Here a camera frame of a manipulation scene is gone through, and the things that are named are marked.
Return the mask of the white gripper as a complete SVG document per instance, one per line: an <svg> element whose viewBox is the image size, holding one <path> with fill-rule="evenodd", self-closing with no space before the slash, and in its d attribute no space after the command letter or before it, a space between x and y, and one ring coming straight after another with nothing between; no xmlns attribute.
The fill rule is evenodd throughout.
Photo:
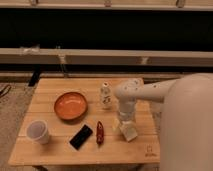
<svg viewBox="0 0 213 171"><path fill-rule="evenodd" d="M121 122L128 122L129 128L136 129L136 123L135 121L135 113L123 113L123 112L118 112L117 118L113 120L113 125L112 129L114 132L119 132L120 131L120 126Z"/></svg>

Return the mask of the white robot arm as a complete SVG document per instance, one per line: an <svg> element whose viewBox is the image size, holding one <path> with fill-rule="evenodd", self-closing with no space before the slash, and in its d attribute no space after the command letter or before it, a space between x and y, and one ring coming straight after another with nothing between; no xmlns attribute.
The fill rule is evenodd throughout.
<svg viewBox="0 0 213 171"><path fill-rule="evenodd" d="M159 171L213 171L213 74L142 85L137 79L114 89L119 114L128 120L141 100L163 104Z"/></svg>

